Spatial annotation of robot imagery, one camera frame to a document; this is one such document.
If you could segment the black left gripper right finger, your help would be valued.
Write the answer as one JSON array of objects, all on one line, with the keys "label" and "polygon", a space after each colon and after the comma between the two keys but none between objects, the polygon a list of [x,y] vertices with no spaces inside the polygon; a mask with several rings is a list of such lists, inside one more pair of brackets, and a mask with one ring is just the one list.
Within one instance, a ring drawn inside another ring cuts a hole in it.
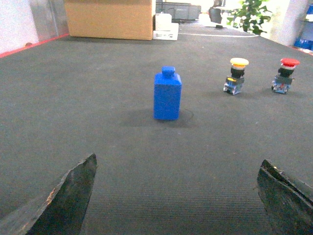
[{"label": "black left gripper right finger", "polygon": [[276,235],[313,233],[313,187],[263,160],[257,176],[258,195]]}]

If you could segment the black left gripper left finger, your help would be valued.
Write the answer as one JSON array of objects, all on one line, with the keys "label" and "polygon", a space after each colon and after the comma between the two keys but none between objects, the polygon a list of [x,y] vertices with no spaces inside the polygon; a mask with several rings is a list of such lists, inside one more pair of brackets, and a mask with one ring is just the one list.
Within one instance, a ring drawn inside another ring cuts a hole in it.
[{"label": "black left gripper left finger", "polygon": [[0,221],[2,235],[78,235],[90,201],[97,158],[94,153],[70,169],[50,191]]}]

